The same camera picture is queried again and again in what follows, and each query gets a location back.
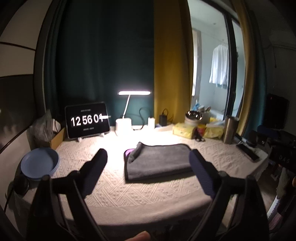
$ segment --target digital clock display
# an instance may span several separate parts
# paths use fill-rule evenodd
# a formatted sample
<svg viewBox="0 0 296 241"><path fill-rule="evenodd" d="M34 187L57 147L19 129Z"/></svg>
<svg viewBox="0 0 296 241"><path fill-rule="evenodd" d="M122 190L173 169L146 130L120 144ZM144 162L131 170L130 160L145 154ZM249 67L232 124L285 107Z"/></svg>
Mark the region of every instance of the digital clock display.
<svg viewBox="0 0 296 241"><path fill-rule="evenodd" d="M110 131L105 103L66 106L65 116L70 139Z"/></svg>

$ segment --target blue gripper pad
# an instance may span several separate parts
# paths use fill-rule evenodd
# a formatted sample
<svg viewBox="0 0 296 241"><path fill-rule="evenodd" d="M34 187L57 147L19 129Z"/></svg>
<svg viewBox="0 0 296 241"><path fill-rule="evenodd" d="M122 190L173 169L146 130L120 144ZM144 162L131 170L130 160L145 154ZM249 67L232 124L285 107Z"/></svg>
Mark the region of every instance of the blue gripper pad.
<svg viewBox="0 0 296 241"><path fill-rule="evenodd" d="M99 149L91 161L87 161L80 168L79 191L82 198L91 194L98 179L107 164L108 155L106 150Z"/></svg>
<svg viewBox="0 0 296 241"><path fill-rule="evenodd" d="M212 163L207 162L198 150L189 153L189 163L206 195L215 198L221 184L221 178Z"/></svg>

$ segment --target desk lamp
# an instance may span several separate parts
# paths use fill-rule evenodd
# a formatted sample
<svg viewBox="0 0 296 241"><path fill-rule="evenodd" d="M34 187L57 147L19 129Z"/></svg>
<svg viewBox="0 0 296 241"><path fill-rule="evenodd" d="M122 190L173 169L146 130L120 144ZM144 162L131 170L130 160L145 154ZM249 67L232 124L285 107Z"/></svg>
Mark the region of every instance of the desk lamp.
<svg viewBox="0 0 296 241"><path fill-rule="evenodd" d="M131 95L150 95L150 91L120 91L119 95L128 95L128 100L126 102L126 107L123 112L123 116L120 119L117 119L115 124L115 132L119 136L121 134L127 134L132 131L131 118L125 118L126 109L128 107L128 102Z"/></svg>

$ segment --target table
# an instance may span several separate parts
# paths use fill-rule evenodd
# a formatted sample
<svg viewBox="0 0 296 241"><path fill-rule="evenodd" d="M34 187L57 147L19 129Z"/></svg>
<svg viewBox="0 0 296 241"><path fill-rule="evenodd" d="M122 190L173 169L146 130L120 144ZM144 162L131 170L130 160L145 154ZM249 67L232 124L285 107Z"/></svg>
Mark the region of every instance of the table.
<svg viewBox="0 0 296 241"><path fill-rule="evenodd" d="M133 131L130 136L118 137L111 131L104 137L85 138L80 143L64 141L57 148L60 165L53 178L79 170L100 148L104 148L108 153L107 165L93 193L85 198L97 224L112 228L148 225L176 222L180 218L203 214L211 199L203 193L195 176L176 176L147 183L125 182L123 153L135 148L139 141L147 145L187 144L198 149L217 170L224 170L233 177L245 178L252 174L258 180L268 165L267 154L260 149L255 151L260 160L253 163L235 145L226 145L215 139L206 139L205 142L185 139L173 135L172 126L168 126L154 131L144 128ZM29 190L17 201L29 208L35 191L36 188ZM72 219L66 198L62 196L61 200L66 217Z"/></svg>

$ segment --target lamp light bar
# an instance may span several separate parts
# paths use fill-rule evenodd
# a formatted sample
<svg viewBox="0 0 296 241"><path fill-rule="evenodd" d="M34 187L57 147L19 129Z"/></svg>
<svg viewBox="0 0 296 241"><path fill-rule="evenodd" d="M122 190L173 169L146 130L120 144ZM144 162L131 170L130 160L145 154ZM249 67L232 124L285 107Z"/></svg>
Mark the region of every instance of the lamp light bar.
<svg viewBox="0 0 296 241"><path fill-rule="evenodd" d="M120 91L119 95L150 95L150 91Z"/></svg>

